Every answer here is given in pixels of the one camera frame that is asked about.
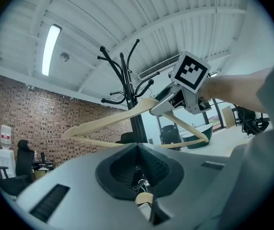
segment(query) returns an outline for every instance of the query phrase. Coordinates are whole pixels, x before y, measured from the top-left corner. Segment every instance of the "ceiling light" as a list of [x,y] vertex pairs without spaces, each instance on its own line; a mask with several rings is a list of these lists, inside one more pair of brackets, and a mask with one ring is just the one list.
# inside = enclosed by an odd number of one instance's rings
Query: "ceiling light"
[[51,25],[50,30],[46,37],[45,49],[43,51],[42,58],[42,74],[48,76],[50,70],[51,59],[53,55],[53,50],[55,43],[61,31],[61,27],[58,25]]

